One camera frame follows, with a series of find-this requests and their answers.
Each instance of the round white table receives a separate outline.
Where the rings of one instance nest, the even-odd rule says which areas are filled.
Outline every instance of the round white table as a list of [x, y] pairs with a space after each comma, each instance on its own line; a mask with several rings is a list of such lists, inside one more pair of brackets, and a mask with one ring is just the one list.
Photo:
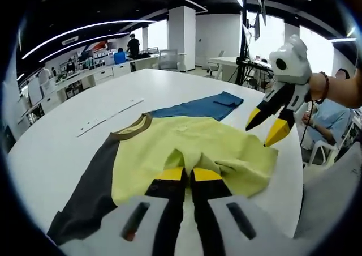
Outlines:
[[[141, 113], [222, 91], [244, 99], [241, 106], [222, 120], [244, 131], [249, 114], [263, 93], [185, 73], [143, 69], [88, 89], [61, 104], [31, 126], [8, 155], [10, 176], [29, 215], [42, 231], [49, 229], [54, 215], [63, 209], [110, 132], [132, 124]], [[122, 100], [140, 98], [144, 101], [76, 137], [76, 127], [82, 123], [117, 111]], [[275, 117], [270, 117], [249, 132], [263, 142], [274, 120]], [[271, 216], [286, 236], [293, 237], [303, 189], [296, 128], [273, 147], [279, 154], [269, 186], [250, 199]]]

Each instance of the blue cloth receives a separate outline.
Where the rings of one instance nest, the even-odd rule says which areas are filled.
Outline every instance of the blue cloth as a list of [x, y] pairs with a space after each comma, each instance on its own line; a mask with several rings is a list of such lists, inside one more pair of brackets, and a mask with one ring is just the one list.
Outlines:
[[[322, 104], [317, 106], [317, 110], [312, 116], [313, 122], [329, 129], [332, 132], [333, 139], [339, 144], [350, 120], [350, 109], [326, 99]], [[307, 130], [314, 142], [319, 140], [327, 142], [319, 131], [312, 127], [308, 127]]]
[[114, 63], [116, 65], [118, 65], [120, 63], [124, 63], [124, 62], [126, 62], [126, 53], [125, 52], [114, 53]]
[[222, 92], [215, 96], [193, 100], [171, 108], [154, 110], [153, 112], [150, 112], [150, 114], [153, 117], [206, 116], [213, 117], [215, 120], [221, 121], [241, 103], [243, 103], [243, 101], [243, 99], [237, 96], [233, 96], [227, 92]]

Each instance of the drawer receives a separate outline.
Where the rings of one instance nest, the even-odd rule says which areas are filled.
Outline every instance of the drawer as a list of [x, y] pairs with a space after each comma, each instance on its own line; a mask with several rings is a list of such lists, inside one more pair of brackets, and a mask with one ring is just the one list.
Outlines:
[[114, 66], [112, 69], [114, 78], [119, 78], [120, 76], [127, 75], [131, 72], [131, 65], [129, 63], [125, 63], [123, 65]]
[[94, 80], [100, 80], [103, 78], [107, 78], [108, 76], [113, 76], [113, 70], [112, 70], [112, 68], [108, 68], [106, 70], [95, 73], [93, 76], [94, 76]]
[[111, 76], [108, 76], [106, 78], [102, 78], [102, 79], [99, 79], [99, 80], [96, 80], [96, 85], [100, 85], [102, 84], [103, 82], [107, 82], [108, 80], [111, 80], [111, 79], [114, 79], [113, 75]]
[[49, 113], [51, 110], [61, 105], [61, 100], [56, 92], [52, 93], [49, 96], [46, 96], [42, 101], [40, 101], [43, 112]]

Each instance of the black pole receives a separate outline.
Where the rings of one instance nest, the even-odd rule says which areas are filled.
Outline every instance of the black pole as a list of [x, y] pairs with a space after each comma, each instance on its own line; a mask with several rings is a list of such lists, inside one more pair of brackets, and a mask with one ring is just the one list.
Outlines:
[[[243, 0], [243, 25], [247, 24], [247, 0]], [[236, 76], [235, 84], [242, 85], [245, 77], [245, 65], [242, 62], [245, 60], [246, 49], [246, 36], [244, 34], [244, 27], [242, 26], [242, 45], [240, 47], [240, 56], [236, 58], [236, 64], [238, 65], [238, 74]]]

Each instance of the ceiling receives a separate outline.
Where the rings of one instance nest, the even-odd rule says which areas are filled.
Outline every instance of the ceiling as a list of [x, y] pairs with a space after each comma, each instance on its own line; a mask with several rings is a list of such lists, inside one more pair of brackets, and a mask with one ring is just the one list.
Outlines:
[[[138, 23], [132, 28], [122, 30], [130, 23], [109, 24], [92, 27], [60, 37], [22, 59], [25, 53], [35, 46], [63, 32], [89, 24], [114, 20], [137, 20], [159, 12], [148, 20], [167, 18], [167, 9], [188, 6], [196, 12], [208, 14], [239, 13], [236, 0], [41, 0], [35, 2], [27, 11], [21, 32], [21, 50], [18, 48], [18, 76], [25, 77], [39, 67], [39, 60], [61, 48], [62, 41], [78, 36], [78, 41], [119, 32], [132, 31], [144, 27], [147, 23]], [[334, 0], [265, 0], [266, 13], [283, 17], [289, 23], [304, 25], [326, 38], [345, 36], [346, 29], [341, 12]], [[248, 0], [247, 9], [257, 11], [257, 0]], [[353, 61], [356, 52], [353, 45], [342, 45], [343, 54]]]

